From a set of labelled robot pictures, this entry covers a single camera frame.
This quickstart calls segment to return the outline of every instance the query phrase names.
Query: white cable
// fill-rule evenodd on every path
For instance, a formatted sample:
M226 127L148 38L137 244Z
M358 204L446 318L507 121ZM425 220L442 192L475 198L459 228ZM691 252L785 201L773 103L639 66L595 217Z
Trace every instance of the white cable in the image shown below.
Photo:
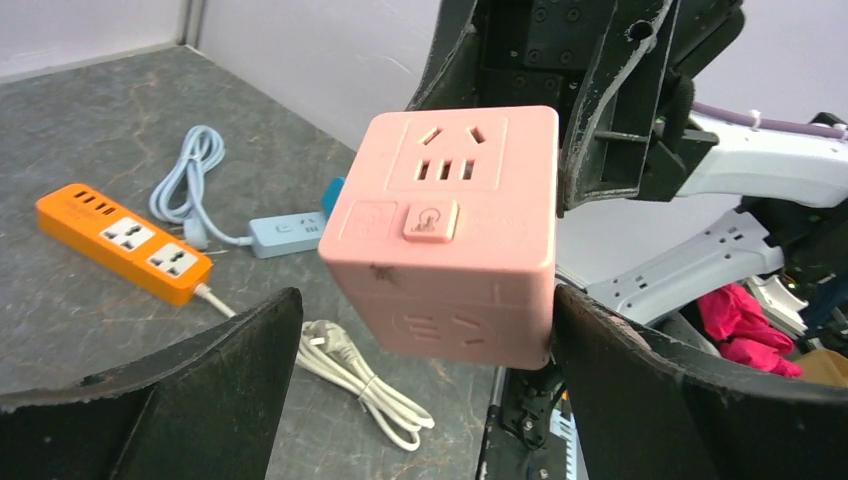
M236 316L235 310L227 306L227 304L221 301L220 298L216 297L215 294L212 293L212 289L205 283L198 284L194 287L194 294L209 302L210 305L226 315L227 318L233 318Z
M422 428L435 426L426 410L371 370L347 332L333 322L304 322L297 365L355 395L383 433L406 451L413 452L421 445L418 432ZM405 431L412 441L401 438L387 420Z
M199 250L208 245L208 231L224 243L250 245L251 237L231 237L215 226L203 208L204 175L224 160L224 139L205 125L192 127L183 140L183 148L171 172L153 189L148 207L150 213L163 222L183 226L186 242ZM185 202L172 208L177 188L186 181Z

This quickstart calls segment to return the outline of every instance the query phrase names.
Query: cable tie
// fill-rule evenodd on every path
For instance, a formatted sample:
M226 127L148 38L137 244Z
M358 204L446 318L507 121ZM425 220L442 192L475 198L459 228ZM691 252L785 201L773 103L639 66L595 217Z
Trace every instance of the cable tie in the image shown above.
M837 123L833 125L833 128L842 132L842 137L839 139L840 142L848 140L848 125L845 125L844 123Z
M763 123L763 119L759 110L749 110L748 115L751 115L751 118L754 119L754 124L751 125L751 130L758 131L760 129L760 125Z
M371 388L371 384L374 383L374 379L376 378L377 374L371 375L371 378L369 378L368 381L365 382L365 386L363 386L362 389L359 390L359 395L356 396L356 399L359 401L359 404L362 405L363 411L365 410L365 404L362 401L362 396L365 395L365 392L367 392L369 388Z

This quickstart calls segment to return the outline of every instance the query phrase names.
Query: white plastic part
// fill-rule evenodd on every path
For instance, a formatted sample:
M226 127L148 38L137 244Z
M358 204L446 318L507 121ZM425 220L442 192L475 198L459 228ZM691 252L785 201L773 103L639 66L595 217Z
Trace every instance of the white plastic part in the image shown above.
M798 312L806 308L808 303L793 295L777 275L772 275L767 280L755 275L745 283L751 295L760 303L770 323L778 330L791 337L800 337L807 331L807 326Z
M176 243L167 243L151 255L147 261L171 277L177 278L197 263L197 257L186 252L183 247Z
M772 130L752 130L692 115L719 137L677 193L729 193L830 208L848 198L848 143Z
M680 340L690 347L697 348L714 357L721 357L721 353L715 348L715 345L701 335L679 312L669 314L666 321L660 327L660 331L669 337Z
M586 292L645 325L727 284L780 269L783 251L765 243L768 235L753 215L731 210L681 245Z
M567 480L577 480L577 424L574 421L574 414L569 413L563 415L559 409L554 409L551 413L550 423L551 434L564 440L566 443L565 464Z
M153 230L124 217L100 232L100 236L131 252L153 238Z

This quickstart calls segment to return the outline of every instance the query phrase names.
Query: pink button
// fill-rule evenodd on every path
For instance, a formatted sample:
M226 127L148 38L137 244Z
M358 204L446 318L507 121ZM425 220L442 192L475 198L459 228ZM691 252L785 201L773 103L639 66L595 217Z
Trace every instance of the pink button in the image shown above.
M414 202L406 216L403 238L408 242L448 243L453 240L458 213L455 200Z

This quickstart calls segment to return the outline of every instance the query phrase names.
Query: screw hole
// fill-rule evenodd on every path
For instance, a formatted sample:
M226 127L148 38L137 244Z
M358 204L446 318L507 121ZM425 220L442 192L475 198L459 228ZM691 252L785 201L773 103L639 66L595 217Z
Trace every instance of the screw hole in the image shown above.
M638 42L645 40L653 34L654 27L644 20L634 23L630 26L630 30L627 31L627 36L630 37L631 40L636 40Z

